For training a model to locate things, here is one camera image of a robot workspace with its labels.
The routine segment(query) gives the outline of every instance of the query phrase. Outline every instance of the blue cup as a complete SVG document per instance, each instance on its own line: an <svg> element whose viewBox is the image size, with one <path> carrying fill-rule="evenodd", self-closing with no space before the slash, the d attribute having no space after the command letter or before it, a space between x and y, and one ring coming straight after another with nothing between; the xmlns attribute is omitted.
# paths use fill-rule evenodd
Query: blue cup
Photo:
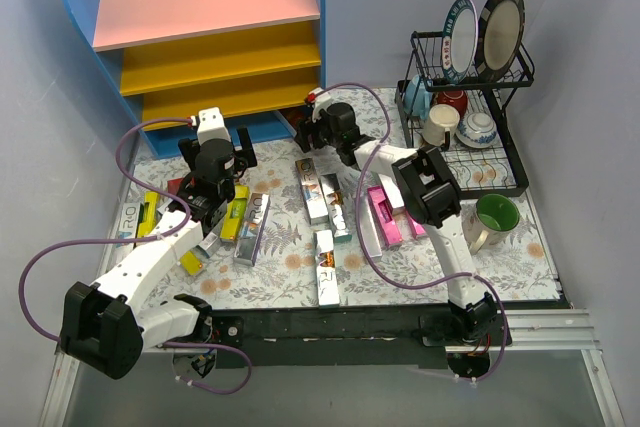
<svg viewBox="0 0 640 427"><path fill-rule="evenodd" d="M419 75L415 75L407 85L403 103L404 111L407 115L420 117L422 120L427 119L431 108L431 92L427 91L424 82L420 81Z"/></svg>

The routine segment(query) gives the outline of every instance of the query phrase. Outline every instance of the plate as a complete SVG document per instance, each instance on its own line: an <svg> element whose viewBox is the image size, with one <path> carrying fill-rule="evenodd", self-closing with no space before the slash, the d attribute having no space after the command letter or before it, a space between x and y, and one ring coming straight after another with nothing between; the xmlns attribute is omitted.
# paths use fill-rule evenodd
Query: plate
<svg viewBox="0 0 640 427"><path fill-rule="evenodd" d="M509 71L524 32L523 0L487 0L478 18L476 70L485 82L497 82Z"/></svg>
<svg viewBox="0 0 640 427"><path fill-rule="evenodd" d="M456 0L442 29L442 70L451 84L467 75L478 43L478 17L471 0Z"/></svg>

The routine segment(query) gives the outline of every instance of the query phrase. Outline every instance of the green mug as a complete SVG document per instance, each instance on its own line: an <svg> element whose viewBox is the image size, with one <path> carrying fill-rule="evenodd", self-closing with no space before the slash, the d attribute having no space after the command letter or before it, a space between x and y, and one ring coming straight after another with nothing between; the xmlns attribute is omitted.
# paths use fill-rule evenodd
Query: green mug
<svg viewBox="0 0 640 427"><path fill-rule="evenodd" d="M500 194L487 194L474 206L462 224L469 251L477 253L485 245L496 245L509 236L520 222L518 207Z"/></svg>

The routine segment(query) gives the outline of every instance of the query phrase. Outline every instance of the wire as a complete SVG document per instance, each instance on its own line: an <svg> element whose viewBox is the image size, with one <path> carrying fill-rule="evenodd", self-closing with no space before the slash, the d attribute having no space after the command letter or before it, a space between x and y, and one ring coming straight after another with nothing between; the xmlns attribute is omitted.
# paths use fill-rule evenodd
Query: wire
<svg viewBox="0 0 640 427"><path fill-rule="evenodd" d="M120 141L118 142L118 145L116 147L116 152L115 152L115 157L116 157L116 165L118 166L118 169L120 169L120 172L122 172L122 175L124 175L127 179L129 179L131 182L133 182L136 185L139 185L140 187L143 187L147 190L150 190L152 192L157 192L160 195L163 195L165 197L168 197L172 200L177 201L183 208L184 208L184 219L175 227L167 230L166 232L162 232L161 234L157 234L155 236L152 237L137 237L137 238L126 238L126 239L77 239L77 240L67 240L64 242L58 242L56 244L50 245L49 247L47 247L46 249L41 250L40 252L38 252L36 255L33 256L33 258L27 263L27 265L25 266L24 270L22 271L22 274L20 275L20 281L18 282L18 299L20 301L20 309L22 310L22 313L24 314L25 319L27 320L27 322L29 323L29 325L36 331L38 332L40 335L42 335L43 337L46 337L49 340L53 340L56 343L60 343L60 337L58 337L57 335L52 334L51 332L45 330L44 328L42 328L40 326L40 324L38 324L38 322L36 322L36 320L33 318L33 316L31 315L31 312L29 311L29 307L27 306L27 301L26 301L26 296L25 296L25 283L27 280L27 276L29 275L29 272L31 272L31 269L33 268L33 266L36 264L36 262L38 262L38 260L40 260L42 257L44 257L45 255L47 255L50 252L53 252L55 250L58 249L62 249L64 247L72 247L75 245L109 245L109 244L133 244L133 243L143 243L143 242L154 242L157 241L159 238L162 237L169 237L173 234L175 234L176 232L178 232L180 229L182 229L185 225L187 225L187 222L189 222L189 218L191 217L191 210L189 209L189 205L182 200L180 197L178 197L177 195L173 195L170 194L169 192L165 192L162 189L158 189L156 187L154 187L151 184L147 184L146 182L143 182L141 180L136 179L132 174L130 174L129 172L127 172L127 169L124 165L124 163L122 162L121 159L121 153L122 153L122 149L124 148L125 144L127 143L127 140L129 140L130 137L132 137L134 134L138 133L138 131L140 131L141 129L145 128L148 125L153 125L153 124L159 124L159 123L163 123L163 122L177 122L177 123L181 123L181 124L187 124L187 125L191 125L191 119L185 119L185 118L181 118L181 117L163 117L160 119L155 119L155 120L148 120L146 122L142 122L134 127L132 127L131 129L129 129L120 139ZM247 356L247 354L245 354L244 352L242 352L239 349L235 349L233 347L229 347L226 345L221 345L221 344L209 344L209 343L204 343L204 344L199 344L199 343L180 343L180 342L167 342L164 344L167 347L176 347L176 348L198 348L198 347L204 347L207 349L220 349L220 350L226 350L229 352L233 352L239 356L241 356L245 362L247 363L247 366L249 367L249 371L247 373L246 378L244 379L244 381L242 381L242 383L230 390L218 390L218 389L214 389L212 387L209 387L206 384L201 384L200 382L195 382L195 381L190 381L189 379L187 379L185 382L189 383L191 382L192 385L195 385L196 387L200 387L204 390L207 390L209 392L212 392L214 394L221 394L221 395L227 395L227 394L233 394L235 392L237 392L238 390L240 390L241 388L243 388L247 382L249 381L249 378L251 377L251 360L249 359L249 357Z"/></svg>
<svg viewBox="0 0 640 427"><path fill-rule="evenodd" d="M376 94L371 88L367 87L366 85L357 83L357 82L342 82L339 84L335 84L332 85L331 87L327 87L323 92L329 92L331 90L340 88L340 87L358 87L361 89L366 90L367 92L369 92L369 94L371 94L373 96L373 98L376 100L376 102L378 102L378 104L380 105L380 108L382 109L382 113L384 114L385 120L386 120L386 124L387 124L387 131L384 133L384 135L382 136L382 138L380 139L380 141L378 142L378 144L374 147L373 151L371 152L371 155L369 156L369 158L367 159L367 161L365 162L364 166L362 167L361 173L360 173L360 178L358 179L358 187L356 189L356 220L360 219L360 197L362 196L362 185L364 183L364 178L367 174L367 170L369 169L369 165L371 165L371 162L373 161L373 159L375 158L376 153L378 152L378 150L380 150L380 148L382 147L382 145L384 144L384 142L389 138L389 135L391 134L391 119L389 118L389 112L387 112L387 108L384 106L384 102L382 102L382 100L380 99L380 97L378 96L378 94ZM384 280L385 282L393 285L394 287L397 287L399 289L407 289L407 290L422 290L422 289L428 289L431 287L435 287L436 285L442 284L444 282L448 282L450 280L453 279L458 279L458 278L462 278L462 277L473 277L474 279L482 282L487 289L489 289L489 291L491 292L491 294L493 295L493 298L496 300L496 303L498 304L498 307L500 308L500 313L502 314L502 322L503 322L503 329L504 329L504 333L502 335L502 343L500 344L500 352L498 353L498 357L496 359L496 361L493 363L493 365L489 368L489 370L483 374L482 376L478 377L477 379L474 380L484 380L488 377L490 377L495 370L498 368L498 366L500 365L500 363L502 362L502 358L504 357L504 351L507 347L507 333L509 332L509 324L508 324L508 320L507 320L507 314L504 310L504 305L502 304L502 301L500 300L500 297L498 296L498 293L496 292L496 290L493 288L493 285L491 285L491 283L486 280L485 278L477 275L477 274L472 274L471 272L458 272L455 274L451 274L451 275L447 275L442 277L441 279L438 280L434 280L432 282L427 282L426 284L419 284L419 285L408 285L408 284L402 284L400 282L397 282L393 279L391 279L390 277L388 277L387 275L384 274L384 272L382 272L380 270L380 268L376 265L375 261L371 258L371 255L369 255L369 252L367 251L367 247L364 243L364 238L362 236L362 229L360 228L360 222L356 221L356 233L358 234L358 240L360 241L360 246L362 247L362 251L364 252L364 256L367 259L367 262L369 262L369 265L371 266L371 268L373 269L373 271L378 274L378 276L380 278L382 278L382 280ZM444 378L449 378L448 376L442 375L442 374L437 374L437 373L427 373L427 372L422 372L426 375L434 375L434 376L438 376L438 377L444 377Z"/></svg>
<svg viewBox="0 0 640 427"><path fill-rule="evenodd" d="M487 346L484 348L484 350L479 355L484 355L487 352L489 352L489 347L491 347L491 334L487 334Z"/></svg>
<svg viewBox="0 0 640 427"><path fill-rule="evenodd" d="M476 347L475 347L473 350L471 350L471 351L469 351L469 352L466 352L466 355L474 356L474 355L475 355L475 353L476 353L476 352L478 351L478 349L480 348L480 344L482 344L482 337L480 338L480 340L479 340L479 341L478 341L478 343L476 344Z"/></svg>
<svg viewBox="0 0 640 427"><path fill-rule="evenodd" d="M215 387L211 387L210 385L207 385L204 382L198 382L197 380L189 379L188 377L184 377L182 375L177 376L180 380L182 380L184 383L186 383L189 386L193 385L195 387L198 387L199 389L206 390L207 392L211 392L212 394L230 395L230 394L235 394L240 389L242 389L245 385L247 385L247 382L249 382L249 379L251 378L251 372L253 369L253 365L251 364L251 359L247 354L245 354L240 349L236 349L235 347L230 347L228 345L222 345L222 344L191 344L188 342L165 342L164 344L162 344L162 346L167 348L174 348L174 349L192 349L194 347L204 347L206 349L211 349L211 350L216 350L216 349L226 350L227 352L232 352L234 354L239 355L244 359L244 361L247 364L247 375L245 376L244 380L240 382L240 384L238 384L238 386L234 387L233 389L228 389L228 390L216 389Z"/></svg>
<svg viewBox="0 0 640 427"><path fill-rule="evenodd" d="M245 159L243 159L242 157L238 157L235 154L233 154L233 158L234 160L237 160L238 163L242 164L244 166L244 168L242 169L241 172L238 172L237 174L235 174L233 176L233 178L235 180L239 180L242 178L242 176L244 175L244 173L247 171L247 169L249 168L249 162L247 162Z"/></svg>

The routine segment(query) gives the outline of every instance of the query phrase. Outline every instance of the yellow shelf board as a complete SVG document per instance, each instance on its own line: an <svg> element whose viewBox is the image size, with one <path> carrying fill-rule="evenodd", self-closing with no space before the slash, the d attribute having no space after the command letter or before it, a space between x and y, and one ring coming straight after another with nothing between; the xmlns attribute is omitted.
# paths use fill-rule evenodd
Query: yellow shelf board
<svg viewBox="0 0 640 427"><path fill-rule="evenodd" d="M317 67L321 62L311 22L128 47L120 93L144 94Z"/></svg>
<svg viewBox="0 0 640 427"><path fill-rule="evenodd" d="M151 92L144 95L142 121L189 117L211 107L218 107L225 117L234 117L302 105L307 94L318 86L315 71L315 68L289 70ZM176 125L179 124L164 122L145 130Z"/></svg>

